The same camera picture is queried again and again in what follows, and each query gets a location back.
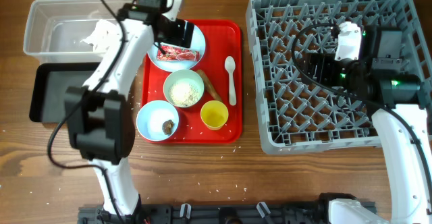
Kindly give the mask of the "red snack wrapper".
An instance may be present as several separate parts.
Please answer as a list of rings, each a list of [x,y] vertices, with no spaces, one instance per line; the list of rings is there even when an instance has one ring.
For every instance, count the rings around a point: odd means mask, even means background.
[[[200,53],[192,49],[170,45],[162,45],[162,48],[166,51],[166,54],[163,55],[158,51],[156,59],[159,61],[198,61],[200,59]]]

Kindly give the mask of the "large light blue plate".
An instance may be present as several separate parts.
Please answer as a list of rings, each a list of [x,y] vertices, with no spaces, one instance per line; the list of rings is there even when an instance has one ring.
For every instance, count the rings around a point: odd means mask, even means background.
[[[195,51],[198,51],[200,53],[200,59],[198,61],[159,61],[156,59],[157,52],[159,51],[158,48],[153,45],[150,49],[150,51],[147,53],[148,58],[159,68],[167,72],[175,72],[182,69],[190,69],[198,64],[198,62],[203,58],[203,55],[205,54],[206,49],[206,41],[205,36],[202,33],[201,29],[195,25],[193,37],[192,37],[192,44],[190,48],[185,49],[192,49]]]

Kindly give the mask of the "green bowl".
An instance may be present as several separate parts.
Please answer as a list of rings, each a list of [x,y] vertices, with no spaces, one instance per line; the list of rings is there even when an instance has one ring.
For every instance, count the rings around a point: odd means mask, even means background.
[[[199,102],[205,91],[203,79],[190,69],[170,73],[163,84],[166,100],[175,107],[188,108]]]

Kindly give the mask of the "white rice pile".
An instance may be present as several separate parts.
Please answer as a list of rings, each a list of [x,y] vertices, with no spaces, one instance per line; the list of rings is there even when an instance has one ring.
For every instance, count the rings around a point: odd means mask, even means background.
[[[175,106],[190,107],[200,99],[200,92],[189,82],[178,82],[169,89],[169,96]]]

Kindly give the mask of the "white tissue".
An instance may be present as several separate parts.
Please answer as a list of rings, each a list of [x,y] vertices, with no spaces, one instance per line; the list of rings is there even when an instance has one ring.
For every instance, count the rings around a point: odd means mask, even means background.
[[[118,32],[116,24],[108,20],[99,20],[92,33],[80,42],[90,45],[95,53],[106,53],[111,43],[116,40]]]

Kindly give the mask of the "white plastic spoon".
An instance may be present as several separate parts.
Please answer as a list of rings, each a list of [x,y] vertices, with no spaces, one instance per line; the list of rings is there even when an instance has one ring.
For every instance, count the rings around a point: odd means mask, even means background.
[[[237,104],[236,90],[235,90],[235,84],[234,84],[235,68],[236,68],[236,63],[234,61],[234,58],[232,56],[226,57],[225,70],[227,71],[228,77],[229,77],[229,104],[231,106],[234,106]]]

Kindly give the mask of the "small light blue bowl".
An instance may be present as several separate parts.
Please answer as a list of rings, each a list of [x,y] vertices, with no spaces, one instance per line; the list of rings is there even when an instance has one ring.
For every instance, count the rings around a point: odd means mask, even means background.
[[[172,121],[170,134],[163,131],[163,124]],[[136,127],[139,134],[146,140],[161,142],[174,135],[180,124],[177,109],[167,101],[155,100],[145,104],[136,117]]]

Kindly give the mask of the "brown food lump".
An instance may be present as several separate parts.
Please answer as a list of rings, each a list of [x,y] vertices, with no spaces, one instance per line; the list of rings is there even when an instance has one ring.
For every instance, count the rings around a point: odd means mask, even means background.
[[[162,125],[163,133],[164,133],[165,135],[168,135],[168,136],[171,135],[172,132],[173,132],[173,127],[174,127],[174,125],[175,125],[175,123],[174,123],[171,119],[165,121],[165,122],[163,123],[163,125]]]

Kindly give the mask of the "yellow plastic cup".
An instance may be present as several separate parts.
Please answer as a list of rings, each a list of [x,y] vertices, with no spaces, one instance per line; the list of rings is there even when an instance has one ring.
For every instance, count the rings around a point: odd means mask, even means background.
[[[202,106],[200,117],[210,130],[220,130],[228,120],[229,111],[220,101],[208,101]]]

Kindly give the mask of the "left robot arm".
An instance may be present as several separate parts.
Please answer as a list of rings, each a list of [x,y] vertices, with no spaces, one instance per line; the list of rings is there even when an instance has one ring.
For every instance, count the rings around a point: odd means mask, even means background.
[[[190,48],[194,25],[179,20],[182,0],[132,0],[113,15],[113,40],[94,73],[81,87],[65,93],[65,119],[70,145],[88,167],[94,167],[105,198],[102,218],[114,223],[138,214],[140,195],[134,187],[128,156],[135,129],[128,97],[136,72],[151,49],[162,55],[169,47]]]

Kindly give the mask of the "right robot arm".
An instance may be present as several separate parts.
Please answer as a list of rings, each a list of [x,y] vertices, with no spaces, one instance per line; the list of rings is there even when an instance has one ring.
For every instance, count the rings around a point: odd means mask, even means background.
[[[334,53],[308,52],[296,67],[305,82],[362,102],[383,149],[392,223],[431,222],[431,147],[427,93],[405,72],[402,31],[389,26],[324,24]]]

